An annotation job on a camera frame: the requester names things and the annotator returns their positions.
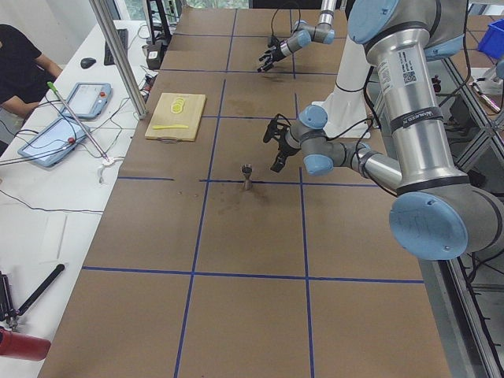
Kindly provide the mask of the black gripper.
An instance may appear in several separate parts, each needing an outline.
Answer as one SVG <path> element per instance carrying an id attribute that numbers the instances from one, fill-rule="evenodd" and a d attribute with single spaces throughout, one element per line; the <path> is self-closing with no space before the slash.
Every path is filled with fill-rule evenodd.
<path id="1" fill-rule="evenodd" d="M 281 61 L 287 56 L 287 42 L 279 41 L 274 43 L 271 41 L 268 44 L 268 53 L 263 54 L 259 61 L 261 64 L 258 66 L 258 72 L 267 72 L 274 68 L 274 62 Z"/>
<path id="2" fill-rule="evenodd" d="M 279 153 L 270 169 L 274 172 L 280 172 L 286 165 L 287 158 L 295 156 L 301 150 L 299 142 L 291 134 L 290 128 L 280 130 Z"/>

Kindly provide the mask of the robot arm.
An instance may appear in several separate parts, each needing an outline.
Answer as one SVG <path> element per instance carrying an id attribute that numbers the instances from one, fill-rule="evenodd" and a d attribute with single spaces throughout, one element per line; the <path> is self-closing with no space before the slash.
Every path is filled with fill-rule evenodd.
<path id="1" fill-rule="evenodd" d="M 264 136 L 279 144 L 274 171 L 302 153 L 311 175 L 347 167 L 396 193 L 391 231 L 402 247 L 424 260 L 503 248 L 503 204 L 456 168 L 428 74 L 429 61 L 462 48 L 466 12 L 463 1 L 352 1 L 347 6 L 348 37 L 363 47 L 378 73 L 396 158 L 327 137 L 328 115 L 318 105 L 307 106 L 283 128 L 270 124 Z"/>
<path id="2" fill-rule="evenodd" d="M 321 2 L 318 23 L 309 25 L 301 18 L 301 10 L 298 10 L 298 20 L 292 24 L 291 35 L 287 39 L 280 40 L 275 36 L 273 21 L 279 9 L 272 16 L 268 49 L 259 57 L 258 72 L 267 72 L 274 67 L 274 63 L 293 55 L 295 52 L 308 46 L 311 42 L 331 44 L 335 38 L 333 28 L 334 13 L 340 8 L 343 1 L 324 0 Z"/>

